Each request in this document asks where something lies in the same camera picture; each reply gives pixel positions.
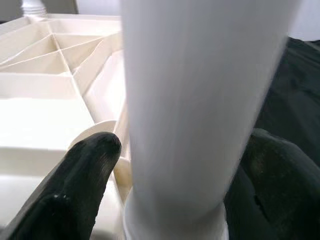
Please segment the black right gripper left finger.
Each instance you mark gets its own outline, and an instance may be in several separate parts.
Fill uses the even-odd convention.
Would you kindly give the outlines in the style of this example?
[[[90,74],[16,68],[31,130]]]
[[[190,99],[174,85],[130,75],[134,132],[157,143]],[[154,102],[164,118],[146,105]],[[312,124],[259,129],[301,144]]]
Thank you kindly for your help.
[[[76,143],[3,229],[0,240],[89,240],[121,150],[111,132]]]

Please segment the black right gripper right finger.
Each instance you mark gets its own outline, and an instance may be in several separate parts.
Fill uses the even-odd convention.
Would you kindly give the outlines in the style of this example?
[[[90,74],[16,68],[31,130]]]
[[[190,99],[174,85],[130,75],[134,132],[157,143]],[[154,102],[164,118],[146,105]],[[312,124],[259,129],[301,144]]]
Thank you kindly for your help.
[[[320,167],[297,145],[256,128],[224,205],[229,240],[320,240]]]

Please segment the white plastic children table top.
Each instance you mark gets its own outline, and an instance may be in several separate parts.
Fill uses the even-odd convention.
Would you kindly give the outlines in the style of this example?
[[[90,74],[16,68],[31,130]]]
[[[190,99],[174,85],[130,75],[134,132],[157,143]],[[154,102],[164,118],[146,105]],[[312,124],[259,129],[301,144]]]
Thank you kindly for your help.
[[[113,132],[122,153],[90,240],[124,240],[120,174],[130,164],[121,19],[48,14],[0,24],[0,240],[75,143]]]

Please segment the white tapered table leg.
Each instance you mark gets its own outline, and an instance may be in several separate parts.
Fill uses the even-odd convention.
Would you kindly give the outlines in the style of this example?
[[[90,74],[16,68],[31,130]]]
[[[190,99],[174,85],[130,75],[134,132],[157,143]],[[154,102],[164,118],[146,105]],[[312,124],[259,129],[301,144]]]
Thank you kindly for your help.
[[[126,240],[221,240],[224,197],[302,0],[122,0]]]
[[[42,0],[21,0],[21,10],[24,17],[46,17],[48,12]]]

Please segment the black table cloth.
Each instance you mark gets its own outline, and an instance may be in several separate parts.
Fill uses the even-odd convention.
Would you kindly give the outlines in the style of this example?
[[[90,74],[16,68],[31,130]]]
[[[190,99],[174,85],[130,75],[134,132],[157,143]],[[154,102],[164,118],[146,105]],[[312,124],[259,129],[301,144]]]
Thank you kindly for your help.
[[[320,40],[288,39],[254,126],[294,143],[320,167]]]

